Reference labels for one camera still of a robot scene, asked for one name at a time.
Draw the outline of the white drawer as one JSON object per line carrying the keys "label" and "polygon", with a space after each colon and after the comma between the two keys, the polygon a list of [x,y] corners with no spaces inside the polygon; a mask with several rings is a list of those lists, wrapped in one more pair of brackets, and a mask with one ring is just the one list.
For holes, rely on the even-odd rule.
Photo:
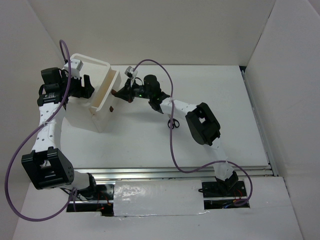
{"label": "white drawer", "polygon": [[118,70],[110,70],[90,104],[89,111],[93,116],[102,117],[110,111],[110,107],[115,100],[112,90],[118,91],[120,83],[120,72]]}

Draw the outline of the white drawer cabinet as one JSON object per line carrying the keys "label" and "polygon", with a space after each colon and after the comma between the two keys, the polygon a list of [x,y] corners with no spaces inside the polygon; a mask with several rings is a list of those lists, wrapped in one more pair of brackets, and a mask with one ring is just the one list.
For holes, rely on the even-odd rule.
{"label": "white drawer cabinet", "polygon": [[114,69],[108,62],[79,53],[75,53],[71,57],[82,61],[83,67],[80,70],[80,76],[84,77],[84,75],[89,75],[91,85],[94,87],[94,92],[89,99],[70,96],[66,106],[65,118],[72,127],[101,133],[105,130],[112,115],[111,109],[115,107],[118,99],[114,97],[115,100],[112,102],[109,112],[102,117],[92,115],[89,108],[93,97],[110,70],[118,70]]}

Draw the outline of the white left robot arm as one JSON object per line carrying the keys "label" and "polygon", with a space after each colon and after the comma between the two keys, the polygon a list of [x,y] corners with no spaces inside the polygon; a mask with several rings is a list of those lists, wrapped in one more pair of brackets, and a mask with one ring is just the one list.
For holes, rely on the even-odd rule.
{"label": "white left robot arm", "polygon": [[31,153],[22,156],[22,166],[37,190],[75,187],[80,195],[92,200],[99,187],[92,174],[75,172],[61,151],[61,132],[69,97],[88,99],[95,89],[89,75],[68,78],[67,70],[57,67],[42,70],[41,77],[44,83],[37,99],[41,129]]}

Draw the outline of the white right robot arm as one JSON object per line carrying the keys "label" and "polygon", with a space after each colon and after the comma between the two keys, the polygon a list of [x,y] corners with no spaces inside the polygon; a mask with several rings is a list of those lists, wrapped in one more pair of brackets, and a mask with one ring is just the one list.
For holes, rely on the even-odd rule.
{"label": "white right robot arm", "polygon": [[[221,126],[210,107],[204,102],[194,105],[174,100],[172,96],[162,91],[155,75],[146,75],[141,82],[142,84],[137,84],[136,79],[130,75],[124,86],[118,91],[112,90],[111,94],[128,103],[133,102],[135,98],[147,99],[148,104],[154,111],[160,114],[168,114],[170,154],[175,167],[181,173],[191,174],[213,166],[214,177],[217,181],[216,188],[222,196],[229,196],[235,190],[239,178],[233,168],[236,164],[227,161],[227,156],[221,146]],[[206,147],[215,161],[193,170],[183,170],[178,166],[173,150],[173,129],[178,128],[180,123],[174,118],[175,116],[186,120],[193,140]]]}

